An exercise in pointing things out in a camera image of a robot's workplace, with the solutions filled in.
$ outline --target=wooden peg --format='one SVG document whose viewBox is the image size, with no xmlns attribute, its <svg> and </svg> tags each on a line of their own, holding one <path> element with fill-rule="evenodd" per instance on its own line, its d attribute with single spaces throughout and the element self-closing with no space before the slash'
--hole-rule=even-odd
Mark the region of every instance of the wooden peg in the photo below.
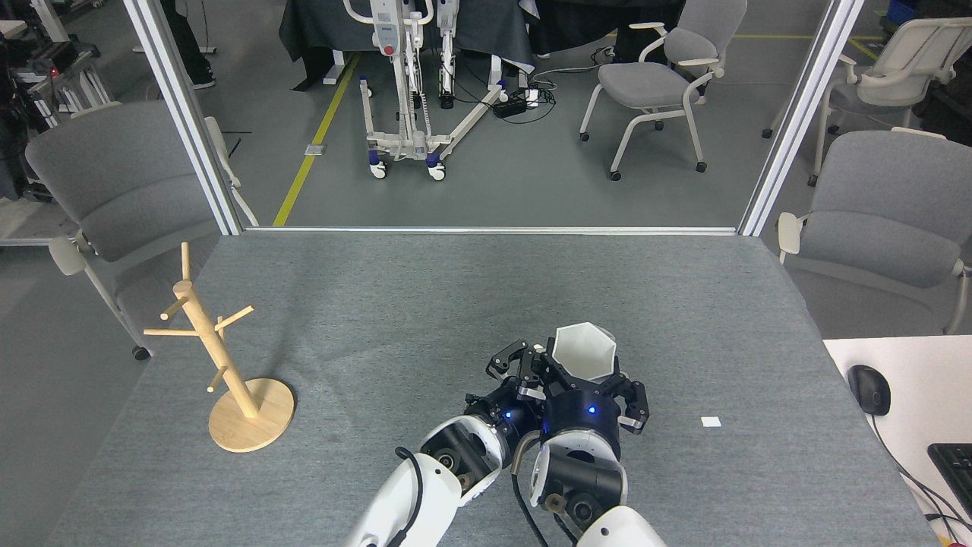
<svg viewBox="0 0 972 547">
<path fill-rule="evenodd" d="M 237 319 L 239 319 L 240 317 L 245 317 L 246 315 L 249 315 L 250 312 L 252 312 L 252 311 L 253 311 L 253 306 L 247 306 L 243 310 L 240 310 L 240 311 L 234 313 L 233 315 L 227 317 L 226 319 L 222 319 L 222 318 L 217 317 L 217 319 L 219 319 L 219 322 L 216 323 L 216 330 L 222 331 L 223 329 L 225 329 L 229 325 L 231 325 L 234 322 L 236 322 Z"/>
<path fill-rule="evenodd" d="M 158 318 L 161 319 L 161 320 L 163 320 L 163 321 L 168 321 L 169 319 L 172 318 L 173 315 L 176 314 L 176 311 L 178 311 L 179 308 L 181 308 L 188 301 L 189 301 L 188 298 L 185 298 L 185 297 L 180 298 L 179 300 L 177 300 L 175 302 L 175 304 L 173 304 L 172 306 L 169 306 L 165 311 L 163 311 L 162 313 L 160 313 L 158 315 Z"/>
<path fill-rule="evenodd" d="M 145 329 L 142 332 L 149 336 L 199 336 L 199 333 L 195 331 L 182 329 Z"/>
<path fill-rule="evenodd" d="M 189 262 L 189 242 L 188 241 L 183 241 L 182 251 L 183 251 L 183 279 L 189 280 L 189 275 L 190 275 L 189 264 L 190 264 L 190 262 Z"/>
<path fill-rule="evenodd" d="M 206 391 L 209 391 L 210 393 L 216 391 L 216 386 L 219 385 L 220 380 L 223 379 L 223 374 L 225 373 L 226 373 L 226 367 L 223 367 L 220 370 L 216 371 L 216 377 L 213 378 L 212 382 L 209 382 L 208 386 L 206 386 Z"/>
</svg>

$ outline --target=keyboard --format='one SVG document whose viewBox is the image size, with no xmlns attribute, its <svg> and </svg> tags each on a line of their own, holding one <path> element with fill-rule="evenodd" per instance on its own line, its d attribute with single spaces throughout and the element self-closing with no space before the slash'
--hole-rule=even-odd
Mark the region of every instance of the keyboard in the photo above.
<svg viewBox="0 0 972 547">
<path fill-rule="evenodd" d="M 965 513 L 972 515 L 972 444 L 936 443 L 928 446 L 928 455 Z"/>
</svg>

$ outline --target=wooden mug tree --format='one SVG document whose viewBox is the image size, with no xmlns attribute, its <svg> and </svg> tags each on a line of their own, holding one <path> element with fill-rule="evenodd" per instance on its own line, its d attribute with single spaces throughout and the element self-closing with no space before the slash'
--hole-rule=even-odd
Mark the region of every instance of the wooden mug tree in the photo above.
<svg viewBox="0 0 972 547">
<path fill-rule="evenodd" d="M 183 278 L 172 286 L 176 302 L 159 317 L 168 320 L 179 309 L 186 313 L 192 330 L 145 329 L 154 336 L 196 336 L 202 341 L 216 365 L 216 377 L 206 390 L 212 393 L 220 380 L 229 391 L 217 401 L 209 414 L 209 434 L 216 444 L 230 452 L 252 452 L 277 440 L 294 416 L 294 394 L 284 383 L 270 378 L 243 382 L 226 350 L 226 327 L 253 311 L 253 306 L 216 322 L 199 301 L 190 280 L 189 244 L 182 244 Z"/>
</svg>

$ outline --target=patient lift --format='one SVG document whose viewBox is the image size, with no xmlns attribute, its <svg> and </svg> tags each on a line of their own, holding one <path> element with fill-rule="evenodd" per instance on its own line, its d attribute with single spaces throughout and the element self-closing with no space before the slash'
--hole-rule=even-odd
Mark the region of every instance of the patient lift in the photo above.
<svg viewBox="0 0 972 547">
<path fill-rule="evenodd" d="M 385 178 L 386 162 L 381 155 L 393 161 L 410 159 L 425 162 L 429 175 L 435 180 L 445 178 L 442 160 L 452 153 L 459 140 L 475 125 L 490 106 L 498 100 L 506 100 L 503 82 L 490 86 L 486 96 L 449 134 L 434 134 L 429 119 L 429 101 L 423 91 L 422 67 L 419 53 L 424 37 L 422 27 L 435 16 L 438 6 L 438 27 L 442 36 L 442 68 L 439 73 L 439 100 L 442 108 L 452 106 L 454 54 L 452 40 L 456 35 L 456 18 L 459 0 L 425 0 L 426 14 L 416 11 L 411 0 L 370 0 L 371 16 L 365 17 L 344 0 L 344 9 L 354 20 L 374 25 L 371 41 L 382 55 L 388 57 L 395 71 L 395 86 L 399 95 L 399 132 L 386 133 L 374 130 L 371 116 L 371 91 L 367 79 L 360 81 L 364 106 L 364 138 L 367 141 L 368 165 L 375 178 Z M 424 130 L 419 129 L 418 111 L 422 113 Z"/>
</svg>

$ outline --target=round wooden base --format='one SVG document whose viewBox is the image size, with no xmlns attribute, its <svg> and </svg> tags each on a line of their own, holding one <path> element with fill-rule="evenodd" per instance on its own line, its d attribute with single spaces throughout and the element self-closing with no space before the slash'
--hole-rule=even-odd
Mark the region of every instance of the round wooden base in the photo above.
<svg viewBox="0 0 972 547">
<path fill-rule="evenodd" d="M 209 434 L 230 452 L 252 452 L 276 441 L 294 417 L 294 394 L 284 383 L 256 378 L 247 380 L 246 386 L 260 409 L 256 418 L 243 416 L 230 391 L 209 414 Z"/>
</svg>

